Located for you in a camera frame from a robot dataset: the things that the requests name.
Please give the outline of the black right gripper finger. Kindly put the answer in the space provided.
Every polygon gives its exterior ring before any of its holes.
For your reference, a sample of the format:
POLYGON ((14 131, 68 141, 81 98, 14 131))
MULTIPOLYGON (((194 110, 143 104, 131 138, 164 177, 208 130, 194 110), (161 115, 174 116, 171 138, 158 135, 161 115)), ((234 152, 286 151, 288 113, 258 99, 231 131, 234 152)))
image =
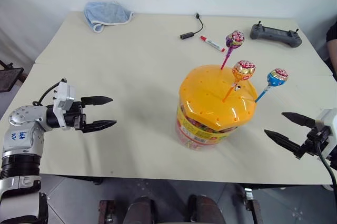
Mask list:
POLYGON ((292 152, 292 153, 297 153, 300 151, 301 146, 290 141, 287 137, 284 135, 265 129, 264 132, 266 135, 273 140, 277 145, 285 148, 286 150, 292 152))
POLYGON ((305 126, 308 128, 315 127, 315 120, 305 115, 301 115, 301 114, 293 113, 293 112, 282 112, 281 114, 287 119, 289 119, 291 122, 297 125, 305 126))

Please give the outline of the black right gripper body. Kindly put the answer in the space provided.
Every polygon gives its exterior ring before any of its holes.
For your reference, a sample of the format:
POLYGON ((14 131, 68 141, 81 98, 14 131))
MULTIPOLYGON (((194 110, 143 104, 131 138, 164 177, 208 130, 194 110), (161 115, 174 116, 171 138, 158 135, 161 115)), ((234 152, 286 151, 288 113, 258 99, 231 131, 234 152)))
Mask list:
POLYGON ((322 129, 314 127, 307 134, 306 141, 301 145, 299 152, 294 153, 297 159, 301 159, 305 153, 308 153, 312 156, 317 155, 318 151, 316 150, 316 144, 319 144, 321 151, 323 151, 328 145, 328 137, 330 135, 330 128, 324 126, 322 129))

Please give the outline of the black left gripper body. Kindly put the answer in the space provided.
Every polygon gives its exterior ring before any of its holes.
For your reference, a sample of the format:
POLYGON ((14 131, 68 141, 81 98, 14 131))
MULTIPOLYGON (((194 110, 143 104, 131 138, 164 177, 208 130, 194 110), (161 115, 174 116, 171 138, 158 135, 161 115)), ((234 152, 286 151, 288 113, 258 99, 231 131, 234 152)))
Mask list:
POLYGON ((85 132, 86 115, 83 113, 85 105, 81 101, 74 102, 70 109, 64 113, 64 120, 67 127, 85 132))

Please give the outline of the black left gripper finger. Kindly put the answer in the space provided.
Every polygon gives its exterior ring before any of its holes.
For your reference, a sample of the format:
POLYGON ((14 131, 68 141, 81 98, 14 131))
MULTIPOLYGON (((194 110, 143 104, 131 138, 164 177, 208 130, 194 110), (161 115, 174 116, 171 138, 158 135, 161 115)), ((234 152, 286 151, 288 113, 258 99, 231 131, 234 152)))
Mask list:
POLYGON ((83 133, 91 133, 95 131, 101 131, 106 128, 112 127, 117 123, 116 120, 99 120, 99 121, 94 121, 91 124, 85 124, 81 128, 81 131, 83 133))
POLYGON ((103 105, 109 102, 112 102, 113 99, 106 96, 89 96, 89 97, 81 97, 82 106, 85 107, 87 105, 103 105))

